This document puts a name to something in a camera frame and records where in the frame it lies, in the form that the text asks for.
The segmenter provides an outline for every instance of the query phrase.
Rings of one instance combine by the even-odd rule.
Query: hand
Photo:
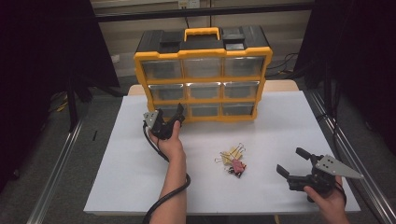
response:
[[[341,176],[336,176],[335,181],[337,181],[341,186],[343,185]],[[322,214],[323,218],[327,223],[349,223],[345,212],[344,197],[341,192],[339,192],[338,190],[333,190],[332,194],[329,197],[322,198],[311,187],[305,186],[304,191],[319,206],[320,213]]]
[[[166,140],[159,140],[156,136],[154,136],[151,132],[148,132],[149,138],[155,144],[157,144],[157,148],[165,154],[169,161],[173,159],[184,159],[186,158],[186,154],[183,150],[183,145],[181,144],[180,139],[178,139],[178,134],[180,132],[180,122],[177,120],[174,124],[172,136]]]

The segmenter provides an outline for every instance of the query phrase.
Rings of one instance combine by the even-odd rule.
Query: carrying handle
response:
[[[188,35],[216,35],[218,40],[220,40],[220,34],[219,34],[218,27],[186,29],[184,31],[184,41],[187,41]]]

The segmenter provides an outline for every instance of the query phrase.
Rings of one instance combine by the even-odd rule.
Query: black fabric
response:
[[[89,0],[1,1],[0,189],[35,141],[51,95],[65,91],[70,77],[119,86],[99,25],[87,18],[94,18]],[[84,97],[90,84],[75,86]]]

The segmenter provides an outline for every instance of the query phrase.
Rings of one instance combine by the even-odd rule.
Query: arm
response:
[[[335,181],[342,186],[343,181],[341,176],[336,176]],[[320,213],[326,223],[349,224],[347,214],[345,212],[344,198],[338,190],[334,190],[327,198],[322,198],[314,189],[308,186],[304,187],[304,191],[319,206]]]
[[[150,134],[152,142],[158,142],[158,148],[169,159],[168,170],[166,173],[163,189],[160,198],[186,183],[186,154],[183,150],[181,141],[178,139],[180,122],[176,121],[172,137],[167,140],[160,140]],[[175,195],[153,213],[150,223],[186,223],[187,193],[183,190]]]

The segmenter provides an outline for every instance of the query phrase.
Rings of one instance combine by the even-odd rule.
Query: black cable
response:
[[[212,0],[209,1],[209,7],[212,7]],[[212,14],[209,16],[209,27],[212,27]]]
[[[190,29],[189,20],[187,17],[184,17],[184,21],[186,22],[187,28]]]
[[[278,67],[281,67],[281,66],[283,66],[283,65],[288,65],[288,61],[290,61],[295,55],[297,55],[298,54],[298,52],[297,53],[290,53],[290,54],[287,54],[286,56],[285,56],[285,58],[283,59],[283,63],[282,64],[280,64],[280,65],[277,65],[277,66],[274,66],[274,67],[267,67],[267,70],[268,69],[274,69],[274,68],[278,68]]]
[[[189,20],[187,19],[187,17],[185,17],[184,20],[186,21],[187,28],[190,29]]]
[[[346,192],[344,191],[344,188],[343,188],[343,186],[340,184],[340,183],[338,183],[337,181],[335,181],[335,186],[334,186],[334,188],[336,189],[336,190],[338,190],[342,195],[343,195],[343,198],[344,198],[344,206],[347,206],[347,195],[346,195]]]
[[[149,139],[148,133],[146,131],[146,128],[148,127],[147,123],[144,122],[143,124],[143,133],[146,136],[146,139],[148,140],[149,144],[152,146],[152,148],[154,148],[154,150],[157,151],[157,153],[166,161],[169,162],[169,159],[165,156],[165,154],[163,154],[163,152],[160,151],[160,148],[158,146],[155,146],[151,140]],[[168,201],[170,198],[174,197],[175,195],[179,194],[181,191],[183,191],[184,189],[186,189],[191,183],[191,178],[189,176],[189,174],[186,173],[186,183],[177,188],[172,190],[171,192],[167,193],[166,195],[164,195],[163,197],[161,197],[161,199],[159,199],[155,204],[153,204],[150,209],[147,211],[145,217],[143,218],[143,224],[149,224],[149,221],[151,219],[151,215],[152,213],[155,211],[155,209],[157,209],[161,204],[163,204],[164,202]]]

